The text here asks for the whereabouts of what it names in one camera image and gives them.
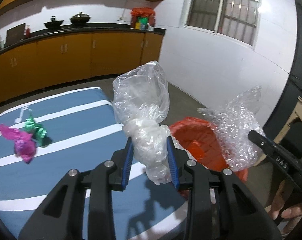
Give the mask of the red bag on counter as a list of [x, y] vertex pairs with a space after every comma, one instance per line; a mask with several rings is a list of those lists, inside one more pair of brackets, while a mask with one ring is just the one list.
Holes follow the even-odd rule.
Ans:
[[155, 11], [152, 8], [133, 8], [130, 12], [131, 22], [130, 28], [135, 29], [135, 23], [138, 17], [148, 17], [147, 29], [148, 31], [153, 31], [155, 28]]

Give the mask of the lower wooden kitchen cabinets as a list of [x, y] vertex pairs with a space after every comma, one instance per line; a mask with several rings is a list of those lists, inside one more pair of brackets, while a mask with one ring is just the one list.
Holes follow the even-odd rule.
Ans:
[[0, 51], [0, 103], [158, 60], [165, 33], [161, 28], [147, 31], [103, 23], [36, 31]]

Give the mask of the clear white plastic bag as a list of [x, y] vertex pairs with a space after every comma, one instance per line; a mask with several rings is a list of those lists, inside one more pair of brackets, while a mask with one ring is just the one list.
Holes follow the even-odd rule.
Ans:
[[157, 61], [150, 61], [113, 81], [115, 119], [132, 139], [134, 158], [146, 168], [155, 185], [171, 181], [167, 138], [171, 135], [162, 122], [169, 112], [166, 74]]

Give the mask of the green foil wrapper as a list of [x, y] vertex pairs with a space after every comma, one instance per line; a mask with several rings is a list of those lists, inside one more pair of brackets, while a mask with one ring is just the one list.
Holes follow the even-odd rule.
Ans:
[[32, 139], [37, 141], [39, 146], [44, 145], [44, 138], [47, 136], [47, 130], [42, 124], [35, 121], [32, 114], [29, 114], [29, 117], [25, 120], [24, 131], [32, 134]]

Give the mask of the black wok with ladle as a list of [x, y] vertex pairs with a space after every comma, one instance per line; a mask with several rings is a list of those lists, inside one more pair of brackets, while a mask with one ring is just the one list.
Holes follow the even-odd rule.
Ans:
[[56, 16], [52, 16], [50, 18], [49, 22], [45, 22], [44, 25], [49, 30], [57, 30], [61, 28], [61, 25], [64, 21], [63, 20], [57, 20]]

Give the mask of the black lidded wok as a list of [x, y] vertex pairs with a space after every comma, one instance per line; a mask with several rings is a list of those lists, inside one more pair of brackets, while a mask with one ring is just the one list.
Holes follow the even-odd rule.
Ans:
[[78, 14], [76, 14], [70, 18], [70, 22], [74, 26], [84, 26], [89, 22], [90, 19], [91, 19], [91, 17], [88, 14], [79, 12]]

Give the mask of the red bottle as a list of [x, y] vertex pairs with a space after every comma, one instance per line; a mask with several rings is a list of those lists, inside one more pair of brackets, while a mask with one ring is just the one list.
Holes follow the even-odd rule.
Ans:
[[29, 38], [30, 36], [31, 36], [31, 30], [30, 30], [30, 25], [27, 25], [26, 26], [26, 29], [25, 29], [25, 35], [24, 35], [24, 37], [25, 38]]

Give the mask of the blue white striped table mat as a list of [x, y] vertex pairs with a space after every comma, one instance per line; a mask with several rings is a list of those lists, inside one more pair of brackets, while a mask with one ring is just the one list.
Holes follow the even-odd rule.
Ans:
[[[84, 172], [126, 146], [110, 100], [101, 88], [70, 90], [0, 113], [0, 125], [23, 129], [33, 116], [48, 134], [34, 159], [15, 156], [0, 134], [0, 219], [17, 237], [34, 210], [72, 168]], [[112, 193], [117, 239], [182, 239], [187, 203], [171, 184], [155, 185], [133, 161], [129, 184]]]

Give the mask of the barred window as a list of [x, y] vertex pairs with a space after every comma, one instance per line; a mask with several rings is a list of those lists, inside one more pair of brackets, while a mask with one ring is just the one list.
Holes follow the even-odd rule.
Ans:
[[186, 25], [254, 44], [260, 0], [191, 0]]

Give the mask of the dark cutting board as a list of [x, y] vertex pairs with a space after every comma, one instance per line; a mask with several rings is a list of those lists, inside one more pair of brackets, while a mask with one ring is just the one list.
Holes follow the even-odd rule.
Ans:
[[24, 39], [25, 23], [9, 29], [6, 33], [6, 46], [11, 46]]

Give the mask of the magenta foil wrapper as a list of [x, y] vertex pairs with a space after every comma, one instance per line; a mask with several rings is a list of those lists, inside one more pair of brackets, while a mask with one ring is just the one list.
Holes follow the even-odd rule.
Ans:
[[31, 133], [10, 128], [4, 124], [0, 125], [0, 133], [5, 139], [13, 141], [16, 156], [21, 157], [27, 164], [32, 161], [36, 153], [36, 143], [33, 141]]

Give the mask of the large clear bubble wrap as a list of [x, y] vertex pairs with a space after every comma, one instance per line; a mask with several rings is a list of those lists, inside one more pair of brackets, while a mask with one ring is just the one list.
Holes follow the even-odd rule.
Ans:
[[256, 118], [260, 98], [261, 87], [255, 86], [216, 109], [197, 109], [213, 125], [222, 156], [234, 172], [252, 167], [262, 155], [262, 150], [248, 139], [251, 130], [265, 134]]

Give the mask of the green yellow containers on counter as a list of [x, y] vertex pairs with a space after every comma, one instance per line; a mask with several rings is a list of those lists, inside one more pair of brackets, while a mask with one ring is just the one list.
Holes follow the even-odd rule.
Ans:
[[135, 23], [135, 29], [146, 30], [148, 24], [148, 17], [138, 17]]

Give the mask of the red basket with bag liner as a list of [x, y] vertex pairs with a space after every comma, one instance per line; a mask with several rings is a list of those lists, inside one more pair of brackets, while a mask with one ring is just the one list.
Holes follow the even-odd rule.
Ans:
[[197, 162], [218, 172], [229, 167], [209, 121], [188, 116], [169, 128], [172, 136]]

